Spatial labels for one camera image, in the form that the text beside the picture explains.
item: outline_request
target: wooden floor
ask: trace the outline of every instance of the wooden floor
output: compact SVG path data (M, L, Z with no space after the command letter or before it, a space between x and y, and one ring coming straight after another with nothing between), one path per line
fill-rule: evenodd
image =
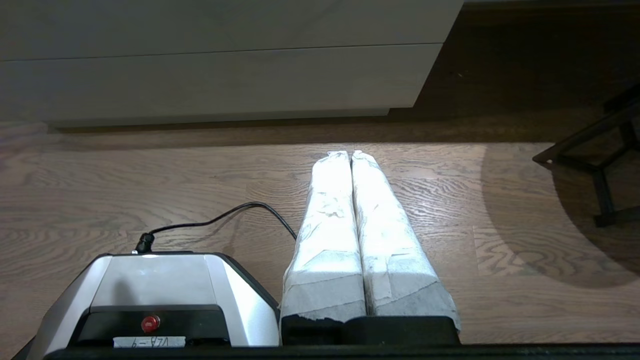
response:
M0 126L0 358L91 259L145 230L248 200L297 230L310 169L361 149L388 175L463 323L464 343L640 341L640 224L596 229L588 178L531 157L640 81L637 7L469 10L412 109L371 119L59 132ZM640 204L640 154L611 171ZM294 242L261 209L156 249L235 257L278 300Z

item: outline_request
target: cabinet drawer front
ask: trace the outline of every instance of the cabinet drawer front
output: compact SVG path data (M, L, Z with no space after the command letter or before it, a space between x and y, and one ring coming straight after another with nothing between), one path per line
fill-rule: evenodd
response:
M0 63L0 116L68 120L413 106L440 44Z
M461 0L21 0L0 60L444 42Z

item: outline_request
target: black metal stand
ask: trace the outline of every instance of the black metal stand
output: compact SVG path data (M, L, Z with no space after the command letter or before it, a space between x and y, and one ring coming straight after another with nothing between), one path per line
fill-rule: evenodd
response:
M598 122L578 131L533 157L533 161L537 163L544 165L560 164L590 173L593 176L593 184L596 195L598 196L601 212L600 215L594 217L597 227L613 225L617 221L640 220L640 206L616 211L605 174L605 169L627 151L632 149L640 151L640 142L638 142L636 129L633 124L633 119L640 115L640 84L607 101L604 104L604 112L605 115ZM624 145L600 164L593 165L564 155L576 146L616 127L620 130Z

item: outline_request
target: black cable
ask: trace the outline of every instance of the black cable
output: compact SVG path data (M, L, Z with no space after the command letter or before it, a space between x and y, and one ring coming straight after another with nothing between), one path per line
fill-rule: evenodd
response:
M275 209L273 209L271 206L263 203L263 202L259 202L259 201L252 201L252 202L245 202L244 204L238 205L236 207L234 207L233 209L223 213L222 215L217 216L216 218L213 218L209 221L205 221L205 222L190 222L190 223L186 223L186 224L174 224L174 225L168 225L168 226L163 226L163 227L158 227L157 229L153 229L151 231L149 231L148 233L144 233L140 236L140 240L138 242L138 245L136 246L136 252L138 254L144 254L146 252L151 252L151 246L154 243L154 240L156 239L156 237L154 236L154 234L160 233L161 231L167 231L167 230L172 230L172 229L180 229L181 227L198 227L198 226L208 226L211 225L213 223L215 223L216 221L219 221L222 218L225 218L233 213L235 213L236 211L245 209L245 208L264 208L267 209L270 213L272 213L279 221L280 223L282 223L282 225L284 225L284 227L287 229L287 231L289 232L289 234L291 234L291 236L293 237L293 240L297 239L298 236L296 235L296 233L293 231L293 229L291 229L291 226L289 226L289 224L287 224L287 222L282 218L282 216L280 216L280 214L278 214L277 211L275 211Z

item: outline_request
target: label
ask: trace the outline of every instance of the label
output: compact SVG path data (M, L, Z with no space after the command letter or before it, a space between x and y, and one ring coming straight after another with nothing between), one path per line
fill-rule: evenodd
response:
M184 347L184 342L184 336L119 336L117 338L113 338L113 347Z

